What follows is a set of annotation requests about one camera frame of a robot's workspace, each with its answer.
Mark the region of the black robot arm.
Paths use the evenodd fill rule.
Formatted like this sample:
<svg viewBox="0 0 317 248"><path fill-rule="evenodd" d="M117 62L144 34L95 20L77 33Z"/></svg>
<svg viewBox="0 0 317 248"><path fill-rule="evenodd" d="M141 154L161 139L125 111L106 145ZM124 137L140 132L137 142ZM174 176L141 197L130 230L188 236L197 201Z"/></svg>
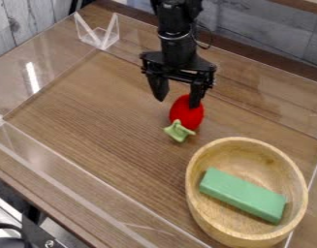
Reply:
<svg viewBox="0 0 317 248"><path fill-rule="evenodd" d="M217 65L197 54L197 16L203 12L203 0L150 0L150 4L158 18L161 50L140 55L141 72L158 101L166 98L170 79L189 83L188 105L196 109L215 85L217 71Z"/></svg>

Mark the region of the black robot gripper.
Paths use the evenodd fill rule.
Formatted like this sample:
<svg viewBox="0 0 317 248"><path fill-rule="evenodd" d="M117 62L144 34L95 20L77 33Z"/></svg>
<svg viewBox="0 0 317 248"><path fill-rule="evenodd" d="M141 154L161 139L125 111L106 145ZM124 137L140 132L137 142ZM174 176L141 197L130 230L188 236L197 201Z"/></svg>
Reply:
<svg viewBox="0 0 317 248"><path fill-rule="evenodd" d="M207 91L216 83L217 65L198 55L194 55L186 63L172 64L165 61L161 51L144 52L140 59L141 70L148 77L156 99L160 102L165 100L170 91L169 79L178 80L190 83L189 107L197 109Z"/></svg>

